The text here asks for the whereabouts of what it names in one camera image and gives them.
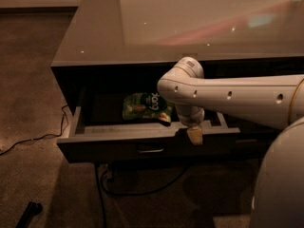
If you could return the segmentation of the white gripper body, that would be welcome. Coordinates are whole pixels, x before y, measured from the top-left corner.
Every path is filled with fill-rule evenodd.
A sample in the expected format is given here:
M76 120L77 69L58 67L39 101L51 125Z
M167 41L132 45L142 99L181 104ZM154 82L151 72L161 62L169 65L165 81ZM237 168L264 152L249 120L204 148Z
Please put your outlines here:
M204 120L204 110L201 109L200 111L190 115L179 114L178 117L180 122L187 127L201 125Z

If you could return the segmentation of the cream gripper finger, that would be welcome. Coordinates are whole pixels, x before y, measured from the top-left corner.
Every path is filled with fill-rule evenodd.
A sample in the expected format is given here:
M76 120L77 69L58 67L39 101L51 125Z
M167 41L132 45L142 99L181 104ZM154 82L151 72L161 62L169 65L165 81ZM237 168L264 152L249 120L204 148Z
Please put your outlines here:
M201 145L203 143L202 128L199 125L188 127L187 135L193 145Z

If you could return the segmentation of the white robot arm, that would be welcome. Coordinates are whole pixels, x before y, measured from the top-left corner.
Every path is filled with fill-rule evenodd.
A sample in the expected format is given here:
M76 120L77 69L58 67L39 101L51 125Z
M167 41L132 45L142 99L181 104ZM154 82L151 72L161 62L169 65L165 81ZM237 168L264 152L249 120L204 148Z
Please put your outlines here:
M203 111L279 129L256 179L250 228L304 228L303 74L205 79L201 64L179 60L158 81L193 144L202 143Z

